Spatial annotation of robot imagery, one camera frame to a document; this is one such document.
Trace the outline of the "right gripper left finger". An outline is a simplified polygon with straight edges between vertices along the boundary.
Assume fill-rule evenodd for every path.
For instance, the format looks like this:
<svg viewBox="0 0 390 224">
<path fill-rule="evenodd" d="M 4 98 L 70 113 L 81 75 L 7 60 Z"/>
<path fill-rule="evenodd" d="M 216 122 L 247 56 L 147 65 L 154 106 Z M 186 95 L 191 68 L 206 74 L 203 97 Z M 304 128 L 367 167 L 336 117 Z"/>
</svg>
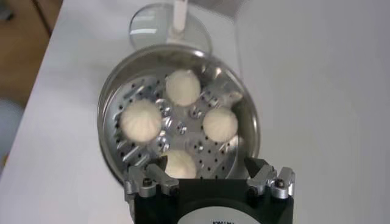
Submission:
<svg viewBox="0 0 390 224">
<path fill-rule="evenodd" d="M 157 194 L 157 186 L 167 196 L 176 197 L 180 192 L 178 179 L 170 177 L 156 164 L 148 165 L 146 170 L 132 166 L 125 175 L 124 194 L 126 197 L 150 198 Z"/>
</svg>

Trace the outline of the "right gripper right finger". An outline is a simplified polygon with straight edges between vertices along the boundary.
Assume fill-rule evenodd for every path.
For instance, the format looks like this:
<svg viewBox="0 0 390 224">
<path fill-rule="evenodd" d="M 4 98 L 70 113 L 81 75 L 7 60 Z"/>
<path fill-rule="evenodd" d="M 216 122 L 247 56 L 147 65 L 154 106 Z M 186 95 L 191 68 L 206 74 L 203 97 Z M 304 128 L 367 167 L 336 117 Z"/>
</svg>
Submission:
<svg viewBox="0 0 390 224">
<path fill-rule="evenodd" d="M 245 158 L 245 167 L 250 178 L 246 181 L 254 196 L 259 197 L 268 187 L 277 199 L 294 196 L 296 175 L 292 168 L 282 167 L 279 173 L 264 159 Z"/>
</svg>

